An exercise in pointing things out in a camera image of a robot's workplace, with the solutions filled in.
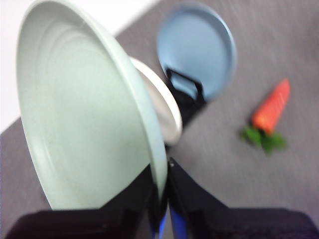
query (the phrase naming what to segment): orange carrot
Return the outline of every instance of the orange carrot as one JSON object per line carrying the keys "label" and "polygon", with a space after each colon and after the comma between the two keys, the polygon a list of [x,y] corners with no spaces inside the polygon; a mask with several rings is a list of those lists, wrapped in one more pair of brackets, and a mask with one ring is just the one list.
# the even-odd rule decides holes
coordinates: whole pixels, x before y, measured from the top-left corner
{"label": "orange carrot", "polygon": [[252,125],[271,135],[287,104],[290,94],[288,79],[283,79],[252,116]]}

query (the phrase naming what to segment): white surface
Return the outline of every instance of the white surface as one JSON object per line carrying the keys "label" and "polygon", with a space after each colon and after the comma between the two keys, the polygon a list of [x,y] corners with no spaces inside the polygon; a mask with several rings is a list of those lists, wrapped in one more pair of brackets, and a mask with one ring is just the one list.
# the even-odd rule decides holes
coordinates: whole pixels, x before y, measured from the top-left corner
{"label": "white surface", "polygon": [[[69,0],[116,35],[159,0]],[[20,117],[15,55],[19,26],[34,0],[1,0],[1,132]]]}
{"label": "white surface", "polygon": [[140,72],[154,105],[164,142],[174,145],[182,132],[182,120],[178,105],[165,83],[146,64],[131,57],[133,65]]}

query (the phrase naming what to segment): plate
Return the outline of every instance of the plate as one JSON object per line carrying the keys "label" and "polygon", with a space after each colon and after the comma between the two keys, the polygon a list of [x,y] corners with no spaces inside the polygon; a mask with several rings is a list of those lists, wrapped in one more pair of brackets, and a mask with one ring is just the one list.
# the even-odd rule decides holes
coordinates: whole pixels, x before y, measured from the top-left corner
{"label": "plate", "polygon": [[99,208],[149,164],[161,199],[160,125],[107,31],[68,2],[36,2],[20,29],[16,68],[23,129],[52,209]]}
{"label": "plate", "polygon": [[[203,96],[217,96],[231,79],[236,66],[236,47],[223,19],[203,4],[184,3],[162,24],[157,39],[160,64],[199,81]],[[178,75],[173,85],[195,98],[193,84]]]}
{"label": "plate", "polygon": [[182,132],[182,120],[177,103],[161,78],[146,64],[131,57],[139,71],[154,105],[164,142],[176,144]]}

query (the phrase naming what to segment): white plate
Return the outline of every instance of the white plate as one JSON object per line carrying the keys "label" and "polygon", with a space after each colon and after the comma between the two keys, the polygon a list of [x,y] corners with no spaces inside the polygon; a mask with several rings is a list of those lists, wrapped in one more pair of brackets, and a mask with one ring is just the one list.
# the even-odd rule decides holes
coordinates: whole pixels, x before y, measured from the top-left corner
{"label": "white plate", "polygon": [[164,142],[174,145],[182,132],[182,120],[177,103],[161,78],[143,62],[131,57],[133,65],[140,72],[154,104]]}

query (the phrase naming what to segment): light blue plate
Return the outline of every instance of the light blue plate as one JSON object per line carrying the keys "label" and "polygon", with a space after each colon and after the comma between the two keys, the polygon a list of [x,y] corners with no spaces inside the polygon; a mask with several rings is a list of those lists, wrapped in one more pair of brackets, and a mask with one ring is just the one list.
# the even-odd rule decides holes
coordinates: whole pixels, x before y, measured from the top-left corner
{"label": "light blue plate", "polygon": [[[212,9],[197,3],[173,10],[159,33],[157,51],[160,64],[200,81],[203,96],[217,96],[236,68],[236,46],[229,28]],[[194,85],[173,75],[173,85],[196,97]]]}

